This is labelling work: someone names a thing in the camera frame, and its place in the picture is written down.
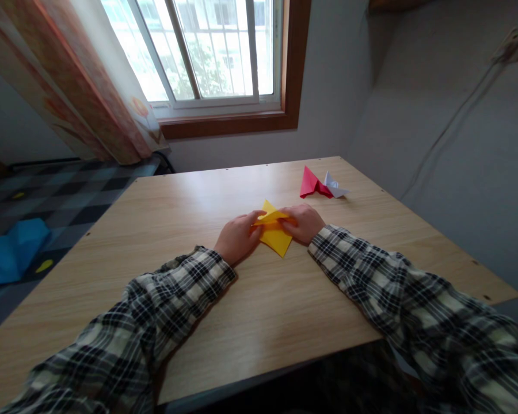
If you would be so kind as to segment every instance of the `yellow spot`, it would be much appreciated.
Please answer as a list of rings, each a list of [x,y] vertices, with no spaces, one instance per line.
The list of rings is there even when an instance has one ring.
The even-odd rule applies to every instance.
[[[54,261],[52,259],[45,260],[45,261],[42,262],[42,264],[36,270],[36,272],[40,273],[40,272],[46,270],[47,268],[49,268],[50,266],[52,266],[53,264],[54,264]]]

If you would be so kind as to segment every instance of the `tree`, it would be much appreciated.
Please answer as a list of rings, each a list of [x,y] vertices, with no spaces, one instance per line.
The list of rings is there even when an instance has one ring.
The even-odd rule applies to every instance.
[[[209,45],[199,44],[196,41],[187,42],[188,53],[192,61],[192,67],[196,75],[201,93],[206,96],[224,96],[228,90],[228,81],[226,74],[220,62],[216,62],[213,51]],[[184,62],[180,58],[178,67],[184,67]],[[192,88],[186,71],[180,71],[181,80],[171,83],[175,97],[186,99],[193,98]]]

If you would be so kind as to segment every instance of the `paper airplane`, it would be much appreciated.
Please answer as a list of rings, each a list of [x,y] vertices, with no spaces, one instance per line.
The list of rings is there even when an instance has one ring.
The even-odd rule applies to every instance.
[[[327,196],[328,198],[332,198],[332,193],[320,180],[314,175],[309,167],[305,166],[303,170],[303,180],[301,181],[301,193],[299,196],[301,198],[305,198],[310,196],[315,191]]]
[[[324,177],[324,185],[326,187],[328,187],[328,190],[336,198],[349,193],[349,190],[340,188],[340,184],[332,178],[332,176],[330,175],[330,173],[328,171],[326,172],[326,176]]]
[[[266,211],[266,214],[260,216],[253,225],[263,225],[263,234],[260,240],[283,258],[292,241],[292,236],[284,231],[278,219],[287,219],[289,216],[279,212],[267,200],[263,204],[263,210]]]

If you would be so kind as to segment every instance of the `electrical outlet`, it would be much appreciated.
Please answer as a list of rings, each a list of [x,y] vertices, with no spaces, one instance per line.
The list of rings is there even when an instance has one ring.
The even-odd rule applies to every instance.
[[[511,30],[491,60],[506,63],[518,62],[518,27]]]

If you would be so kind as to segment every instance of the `shirt sleeve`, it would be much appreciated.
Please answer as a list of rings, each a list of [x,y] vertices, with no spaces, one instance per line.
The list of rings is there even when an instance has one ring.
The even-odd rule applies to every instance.
[[[512,319],[341,227],[324,227],[309,253],[416,369],[426,411],[518,412]]]
[[[37,365],[1,413],[153,413],[153,375],[235,277],[200,246],[137,277],[72,345]]]

